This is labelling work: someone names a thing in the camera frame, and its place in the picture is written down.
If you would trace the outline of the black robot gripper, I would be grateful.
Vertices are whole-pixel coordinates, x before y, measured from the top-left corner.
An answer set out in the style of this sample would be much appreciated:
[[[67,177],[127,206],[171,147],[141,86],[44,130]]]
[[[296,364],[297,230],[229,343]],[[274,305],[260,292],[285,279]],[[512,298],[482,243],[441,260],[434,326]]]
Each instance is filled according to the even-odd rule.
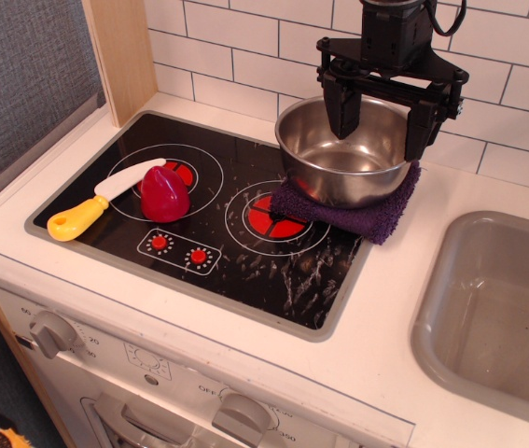
[[[420,160],[436,139],[446,118],[461,112],[461,89],[469,74],[440,58],[433,35],[454,35],[466,16],[460,4],[452,25],[443,29],[436,1],[363,1],[361,34],[352,38],[323,37],[317,68],[323,87],[330,130],[347,138],[359,126],[361,95],[408,101],[405,160]],[[391,84],[394,77],[427,81],[425,89]]]

